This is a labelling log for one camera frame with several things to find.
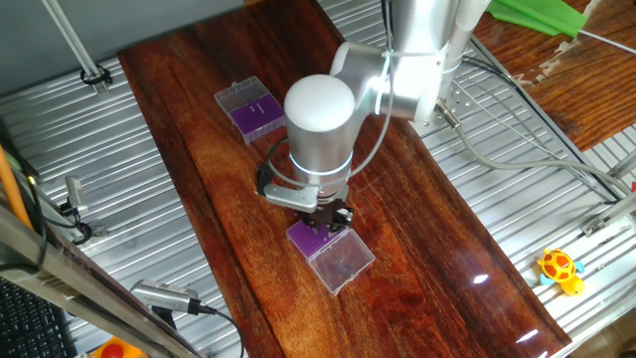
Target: reddish-brown wood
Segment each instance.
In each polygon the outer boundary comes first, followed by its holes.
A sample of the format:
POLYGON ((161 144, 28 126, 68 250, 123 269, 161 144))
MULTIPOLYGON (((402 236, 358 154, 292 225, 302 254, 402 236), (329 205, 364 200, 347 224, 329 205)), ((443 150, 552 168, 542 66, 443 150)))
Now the reddish-brown wood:
MULTIPOLYGON (((353 228, 377 257, 369 268, 333 296, 285 239, 293 214, 253 186, 256 164, 285 131, 246 146, 214 94, 258 76, 282 100, 295 81, 327 73, 341 42, 314 1, 270 0, 119 54, 249 356, 558 351, 569 338, 406 122, 392 123, 351 181, 353 228)), ((356 164, 381 125, 363 126, 356 164)))
MULTIPOLYGON (((583 12, 589 0, 565 0, 583 12)), ((602 0, 583 27, 636 48, 636 4, 602 0)), ((578 35, 550 37, 485 14, 477 38, 580 150, 636 123, 636 55, 578 35), (566 50, 559 52, 559 45, 566 50)))

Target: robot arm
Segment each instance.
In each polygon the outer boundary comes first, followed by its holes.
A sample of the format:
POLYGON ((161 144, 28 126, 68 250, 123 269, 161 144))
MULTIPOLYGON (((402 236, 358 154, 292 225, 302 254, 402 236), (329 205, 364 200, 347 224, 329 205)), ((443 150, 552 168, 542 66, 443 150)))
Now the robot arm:
POLYGON ((287 93, 289 158, 295 184, 303 185, 294 190, 271 184, 267 164, 257 173, 259 194, 296 210, 313 228, 324 225, 336 232, 349 226, 353 212, 346 206, 347 180, 363 121, 371 113, 429 120, 438 99, 448 95, 454 70, 490 0, 383 1, 388 36, 393 35, 391 52, 344 43, 329 76, 301 79, 287 93))

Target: plastic container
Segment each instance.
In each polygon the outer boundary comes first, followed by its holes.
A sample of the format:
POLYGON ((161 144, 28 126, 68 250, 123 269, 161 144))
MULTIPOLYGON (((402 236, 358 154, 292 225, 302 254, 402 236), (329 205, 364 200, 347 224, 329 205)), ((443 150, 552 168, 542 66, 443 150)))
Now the plastic container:
POLYGON ((245 144, 285 125, 285 111, 256 77, 215 94, 215 99, 237 127, 245 144))
POLYGON ((303 222, 298 222, 287 229, 286 234, 333 294, 338 294, 376 259, 353 229, 329 237, 324 228, 316 234, 303 222))

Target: keyboard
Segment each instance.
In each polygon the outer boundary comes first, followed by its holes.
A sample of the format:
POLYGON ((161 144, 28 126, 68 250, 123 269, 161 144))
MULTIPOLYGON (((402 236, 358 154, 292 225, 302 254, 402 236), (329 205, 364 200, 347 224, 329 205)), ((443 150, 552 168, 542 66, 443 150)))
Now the keyboard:
POLYGON ((64 330, 62 311, 5 278, 0 278, 0 327, 0 357, 77 355, 64 330))

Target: metal grating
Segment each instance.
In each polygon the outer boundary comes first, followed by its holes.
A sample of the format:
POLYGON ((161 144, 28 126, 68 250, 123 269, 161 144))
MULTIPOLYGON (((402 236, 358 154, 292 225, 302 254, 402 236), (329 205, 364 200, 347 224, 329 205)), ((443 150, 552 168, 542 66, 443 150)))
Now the metal grating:
MULTIPOLYGON (((0 99, 0 116, 54 201, 66 201, 65 176, 80 176, 90 202, 82 219, 108 229, 107 237, 82 246, 96 263, 126 288, 142 278, 187 286, 228 313, 121 65, 102 65, 113 76, 108 95, 95 95, 70 75, 0 99)), ((201 351, 239 356, 239 336, 221 317, 174 318, 178 331, 201 351)), ((110 337, 79 318, 68 319, 78 352, 110 337)))
MULTIPOLYGON (((379 0, 319 1, 348 41, 385 44, 379 0)), ((471 56, 492 60, 479 46, 471 56)), ((56 201, 65 199, 64 176, 82 178, 91 201, 85 218, 109 228, 107 238, 83 249, 131 287, 140 278, 187 285, 213 306, 225 304, 181 206, 163 161, 141 116, 117 60, 103 64, 113 73, 107 96, 98 97, 76 75, 0 99, 19 148, 42 172, 42 188, 56 201)), ((456 88, 454 105, 475 146, 498 161, 560 158, 587 160, 544 113, 537 114, 499 79, 462 65, 457 83, 498 119, 456 88), (510 127, 536 144, 530 144, 510 127)), ((492 170, 465 152, 445 126, 415 126, 441 169, 508 255, 551 315, 572 336, 584 340, 617 318, 623 294, 636 283, 636 236, 628 222, 586 238, 580 226, 608 208, 606 198, 571 172, 560 168, 492 170), (587 271, 586 291, 564 296, 558 287, 540 286, 536 259, 545 247, 561 247, 587 271)), ((617 135, 587 152, 599 168, 613 165, 636 148, 636 129, 617 135)), ((625 300, 623 306, 633 306, 625 300)), ((179 331, 197 348, 219 357, 239 355, 239 338, 214 316, 176 316, 179 331)), ((79 351, 101 344, 107 335, 71 318, 79 351)))

